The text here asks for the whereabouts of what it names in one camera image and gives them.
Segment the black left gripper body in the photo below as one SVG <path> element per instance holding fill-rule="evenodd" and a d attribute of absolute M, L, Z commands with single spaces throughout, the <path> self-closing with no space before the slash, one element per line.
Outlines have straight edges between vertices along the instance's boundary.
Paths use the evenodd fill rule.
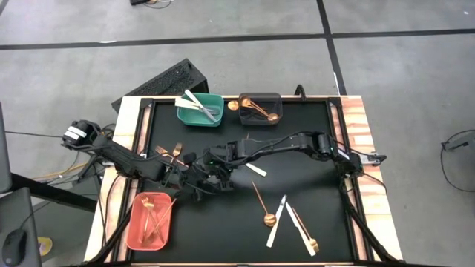
<path fill-rule="evenodd" d="M 201 181 L 201 175 L 193 168 L 184 171 L 178 167 L 169 168 L 163 179 L 163 192 L 168 195 L 192 195 L 194 191 L 191 185 L 200 187 Z"/>

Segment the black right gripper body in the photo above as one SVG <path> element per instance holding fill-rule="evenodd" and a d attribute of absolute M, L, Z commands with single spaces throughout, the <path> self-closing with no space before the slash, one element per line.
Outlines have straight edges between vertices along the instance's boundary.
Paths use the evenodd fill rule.
<path fill-rule="evenodd" d="M 238 157 L 238 144 L 236 142 L 211 146 L 203 150 L 203 167 L 210 174 L 228 177 L 240 165 L 241 158 Z"/>

